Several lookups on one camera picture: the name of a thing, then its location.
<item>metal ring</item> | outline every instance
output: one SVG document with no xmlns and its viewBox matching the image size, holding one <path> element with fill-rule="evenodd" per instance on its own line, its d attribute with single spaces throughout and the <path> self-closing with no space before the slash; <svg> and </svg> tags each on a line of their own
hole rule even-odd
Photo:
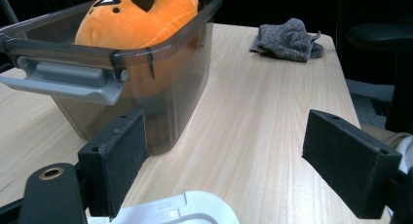
<svg viewBox="0 0 413 224">
<path fill-rule="evenodd" d="M 40 175 L 39 178 L 40 180 L 51 180 L 54 178 L 57 178 L 61 176 L 64 173 L 64 168 L 49 168 L 45 171 L 43 171 Z"/>
</svg>

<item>table surface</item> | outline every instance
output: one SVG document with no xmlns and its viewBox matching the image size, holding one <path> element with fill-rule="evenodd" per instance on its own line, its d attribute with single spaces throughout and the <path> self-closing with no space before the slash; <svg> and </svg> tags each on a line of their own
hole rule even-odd
<svg viewBox="0 0 413 224">
<path fill-rule="evenodd" d="M 359 126 L 330 37 L 307 63 L 248 51 L 258 28 L 215 24 L 210 73 L 183 134 L 146 160 L 124 206 L 202 190 L 241 223 L 389 223 L 359 220 L 301 158 L 310 109 Z M 17 69 L 8 76 L 20 76 Z M 79 138 L 47 95 L 0 85 L 0 205 L 22 197 L 25 180 L 54 163 L 77 162 Z"/>
</svg>

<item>crumpled fabric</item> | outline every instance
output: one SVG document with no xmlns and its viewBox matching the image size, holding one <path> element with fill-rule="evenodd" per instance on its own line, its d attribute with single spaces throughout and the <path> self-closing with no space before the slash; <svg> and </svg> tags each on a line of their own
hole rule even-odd
<svg viewBox="0 0 413 224">
<path fill-rule="evenodd" d="M 323 46 L 315 42 L 319 37 L 320 32 L 315 36 L 307 33 L 300 19 L 290 19 L 281 25 L 263 24 L 249 50 L 263 56 L 307 62 L 324 54 Z"/>
</svg>

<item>transparent plastic bin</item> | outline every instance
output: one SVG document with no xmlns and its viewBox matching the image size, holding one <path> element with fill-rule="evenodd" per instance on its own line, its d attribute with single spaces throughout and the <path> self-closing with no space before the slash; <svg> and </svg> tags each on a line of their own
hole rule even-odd
<svg viewBox="0 0 413 224">
<path fill-rule="evenodd" d="M 87 140 L 115 117 L 143 109 L 148 152 L 166 152 L 181 135 L 207 82 L 213 16 L 222 0 L 199 1 L 190 22 L 167 41 L 144 49 L 74 45 L 92 3 L 3 28 L 0 51 L 26 77 L 0 76 L 0 82 L 50 95 Z"/>
</svg>

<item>gray plastic handle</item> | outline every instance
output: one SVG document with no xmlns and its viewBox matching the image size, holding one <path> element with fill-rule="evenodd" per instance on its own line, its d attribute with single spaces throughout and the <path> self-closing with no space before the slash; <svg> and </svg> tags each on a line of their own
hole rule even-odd
<svg viewBox="0 0 413 224">
<path fill-rule="evenodd" d="M 20 57 L 18 64 L 26 73 L 24 79 L 0 76 L 0 82 L 11 89 L 48 94 L 104 105 L 113 105 L 121 96 L 126 82 L 119 83 L 113 70 L 70 65 Z M 127 71 L 122 74 L 126 80 Z"/>
</svg>

